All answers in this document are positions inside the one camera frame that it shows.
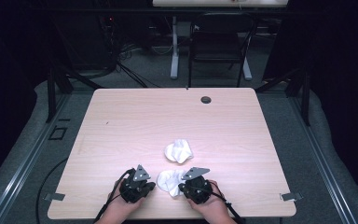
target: forearm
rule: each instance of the forearm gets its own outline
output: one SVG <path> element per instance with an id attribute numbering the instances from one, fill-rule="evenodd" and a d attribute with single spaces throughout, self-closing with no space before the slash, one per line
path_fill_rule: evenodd
<path id="1" fill-rule="evenodd" d="M 236 222 L 230 216 L 204 217 L 209 224 L 235 224 Z"/>
<path id="2" fill-rule="evenodd" d="M 115 216 L 113 213 L 105 213 L 95 224 L 121 224 L 126 218 Z"/>

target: dark background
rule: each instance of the dark background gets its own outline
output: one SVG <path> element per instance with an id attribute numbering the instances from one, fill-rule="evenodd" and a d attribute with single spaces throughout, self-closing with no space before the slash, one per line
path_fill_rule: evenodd
<path id="1" fill-rule="evenodd" d="M 70 68 L 115 66 L 95 18 L 77 21 L 77 28 L 85 24 L 83 28 L 89 29 L 85 34 L 90 35 L 67 35 L 73 39 L 62 40 L 45 15 L 32 15 L 21 10 L 22 6 L 17 1 L 0 1 L 0 165 L 32 114 L 34 87 L 47 79 L 52 61 Z M 358 1 L 291 0 L 288 9 L 325 16 L 282 21 L 264 78 L 282 76 L 298 67 L 307 70 L 311 89 L 328 118 L 336 151 L 358 184 Z M 82 44 L 85 40 L 94 41 L 90 44 L 96 47 Z M 71 53 L 65 41 L 74 46 L 80 43 L 84 47 L 80 55 Z M 100 56 L 83 56 L 93 52 Z"/>

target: wooden table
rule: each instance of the wooden table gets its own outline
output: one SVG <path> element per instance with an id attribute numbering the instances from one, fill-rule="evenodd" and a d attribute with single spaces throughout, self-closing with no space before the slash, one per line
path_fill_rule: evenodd
<path id="1" fill-rule="evenodd" d="M 200 99 L 211 98 L 209 104 Z M 186 139 L 194 158 L 169 161 L 164 148 Z M 293 202 L 255 91 L 245 88 L 97 90 L 80 127 L 57 193 L 52 219 L 94 218 L 115 181 L 142 164 L 156 182 L 165 170 L 211 169 L 242 217 L 290 217 Z M 155 187 L 131 219 L 199 218 L 184 196 Z"/>

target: table leg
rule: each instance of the table leg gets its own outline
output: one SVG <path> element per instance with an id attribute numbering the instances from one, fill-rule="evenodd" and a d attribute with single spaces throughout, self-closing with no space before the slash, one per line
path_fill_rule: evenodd
<path id="1" fill-rule="evenodd" d="M 178 78 L 179 54 L 178 54 L 178 35 L 176 32 L 176 17 L 172 18 L 172 63 L 171 63 L 171 78 Z"/>
<path id="2" fill-rule="evenodd" d="M 249 68 L 248 60 L 245 57 L 245 62 L 243 64 L 243 75 L 245 77 L 245 80 L 251 81 L 252 80 L 252 74 L 251 69 Z"/>

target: black curtain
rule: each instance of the black curtain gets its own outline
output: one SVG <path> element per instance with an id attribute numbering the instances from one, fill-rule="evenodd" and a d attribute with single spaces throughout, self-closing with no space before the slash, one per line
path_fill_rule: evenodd
<path id="1" fill-rule="evenodd" d="M 358 184 L 358 1 L 291 0 L 289 10 L 306 9 L 323 15 L 282 22 L 264 78 L 307 70 L 337 154 Z"/>
<path id="2" fill-rule="evenodd" d="M 0 166 L 31 117 L 34 87 L 49 70 L 35 25 L 17 1 L 0 1 Z"/>

